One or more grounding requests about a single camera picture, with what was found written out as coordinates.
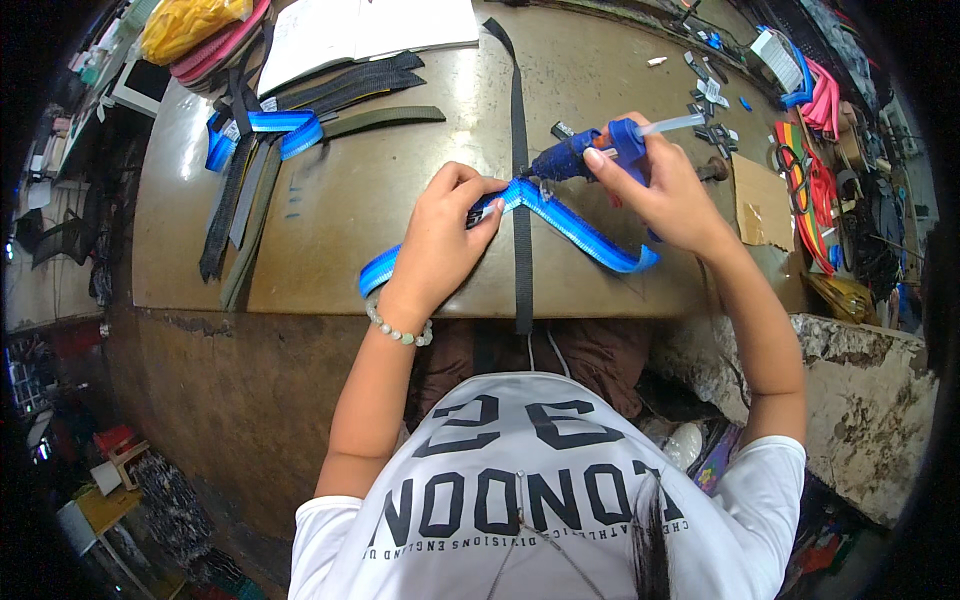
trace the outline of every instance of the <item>person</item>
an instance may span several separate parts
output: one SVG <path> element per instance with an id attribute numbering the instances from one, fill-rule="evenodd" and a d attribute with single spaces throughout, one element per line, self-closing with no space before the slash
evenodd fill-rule
<path id="1" fill-rule="evenodd" d="M 715 496 L 606 399 L 552 372 L 461 382 L 395 452 L 417 345 L 376 319 L 429 338 L 428 318 L 504 207 L 466 230 L 468 209 L 507 183 L 450 162 L 417 200 L 337 403 L 316 497 L 297 510 L 290 598 L 777 594 L 804 485 L 800 346 L 684 151 L 658 134 L 646 147 L 649 187 L 599 152 L 584 160 L 665 243 L 705 263 L 732 320 L 751 407 Z"/>

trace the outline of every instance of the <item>hand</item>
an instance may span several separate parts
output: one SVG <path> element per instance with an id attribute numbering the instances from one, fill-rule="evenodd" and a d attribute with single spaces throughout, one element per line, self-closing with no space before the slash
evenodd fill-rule
<path id="1" fill-rule="evenodd" d="M 378 310 L 388 323 L 422 326 L 464 282 L 500 228 L 504 202 L 497 199 L 493 212 L 470 230 L 467 211 L 482 195 L 506 187 L 459 162 L 437 172 L 417 199 L 394 275 L 380 294 Z"/>
<path id="2" fill-rule="evenodd" d="M 639 112 L 614 120 L 623 118 L 639 125 L 650 123 Z M 636 211 L 664 242 L 702 258 L 722 252 L 735 234 L 697 179 L 684 149 L 660 133 L 646 135 L 645 142 L 649 187 L 595 149 L 584 152 L 584 162 L 607 190 Z"/>

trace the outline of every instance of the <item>blue glue gun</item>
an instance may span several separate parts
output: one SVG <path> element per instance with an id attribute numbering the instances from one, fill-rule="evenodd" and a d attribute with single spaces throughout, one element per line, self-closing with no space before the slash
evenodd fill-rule
<path id="1" fill-rule="evenodd" d="M 633 119 L 611 121 L 606 134 L 598 130 L 586 130 L 568 137 L 540 153 L 522 176 L 537 176 L 551 181 L 582 176 L 588 181 L 596 181 L 584 163 L 584 150 L 590 147 L 612 158 L 642 185 L 647 184 L 639 164 L 639 160 L 647 154 L 647 147 L 639 125 Z"/>

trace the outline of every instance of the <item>brown cloth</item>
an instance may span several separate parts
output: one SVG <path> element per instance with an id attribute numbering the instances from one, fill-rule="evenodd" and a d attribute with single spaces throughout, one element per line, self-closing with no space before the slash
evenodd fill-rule
<path id="1" fill-rule="evenodd" d="M 407 393 L 406 422 L 411 431 L 450 390 L 475 375 L 476 327 L 485 327 L 493 354 L 492 372 L 530 371 L 526 336 L 512 321 L 442 319 L 434 322 L 433 344 L 418 352 Z M 650 328 L 634 319 L 567 319 L 536 322 L 531 347 L 536 371 L 564 374 L 547 331 L 566 361 L 570 378 L 604 398 L 626 419 L 642 405 L 634 386 L 647 362 Z"/>

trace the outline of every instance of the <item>brown table surface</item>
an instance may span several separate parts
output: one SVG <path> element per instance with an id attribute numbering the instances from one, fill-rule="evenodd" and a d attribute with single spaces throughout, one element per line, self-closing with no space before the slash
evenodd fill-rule
<path id="1" fill-rule="evenodd" d="M 556 143 L 551 126 L 601 127 L 635 109 L 656 121 L 687 114 L 696 75 L 685 48 L 650 33 L 597 17 L 543 8 L 474 4 L 477 22 L 494 16 L 512 36 L 523 72 L 530 157 Z M 479 47 L 421 52 L 416 73 L 426 85 L 341 111 L 435 105 L 445 123 L 358 133 L 315 146 L 285 161 L 267 215 L 250 284 L 247 310 L 272 313 L 360 314 L 360 269 L 399 243 L 418 194 L 448 160 L 508 179 L 511 172 L 510 90 L 513 66 L 481 28 Z M 658 67 L 646 61 L 666 56 Z M 740 153 L 769 164 L 767 136 L 784 113 L 770 107 L 747 80 L 731 73 L 713 122 L 740 136 Z M 743 96 L 754 108 L 747 112 Z M 137 199 L 133 234 L 133 302 L 152 308 L 218 310 L 220 282 L 204 284 L 198 260 L 218 174 L 206 171 L 211 100 L 171 80 L 154 123 Z M 718 151 L 690 129 L 668 132 L 695 165 Z M 708 185 L 735 226 L 732 177 Z M 565 182 L 557 196 L 624 248 L 647 241 L 646 227 L 627 209 L 609 206 L 598 184 Z M 662 260 L 642 274 L 620 275 L 593 262 L 540 217 L 531 217 L 534 313 L 546 317 L 669 316 L 705 303 L 693 257 L 663 244 Z M 440 313 L 463 317 L 515 314 L 513 220 L 504 218 L 466 284 Z M 750 247 L 784 306 L 804 308 L 797 250 Z M 236 257 L 228 246 L 224 275 Z"/>

